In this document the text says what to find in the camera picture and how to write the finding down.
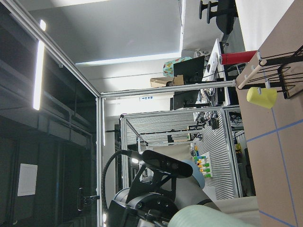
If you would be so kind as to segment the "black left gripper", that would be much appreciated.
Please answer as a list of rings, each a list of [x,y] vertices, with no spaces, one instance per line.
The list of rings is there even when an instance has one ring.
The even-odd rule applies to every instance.
[[[148,193],[126,202],[116,196],[110,203],[107,215],[109,227],[167,227],[179,211],[168,197]]]

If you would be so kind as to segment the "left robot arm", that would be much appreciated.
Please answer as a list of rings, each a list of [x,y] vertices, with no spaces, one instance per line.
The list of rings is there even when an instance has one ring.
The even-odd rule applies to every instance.
[[[142,165],[131,186],[118,192],[112,199],[106,225],[109,227],[166,227],[182,208],[203,205],[218,210],[218,206],[203,191],[205,179],[190,160],[193,173],[188,178],[164,175],[154,170],[152,176],[141,178]]]

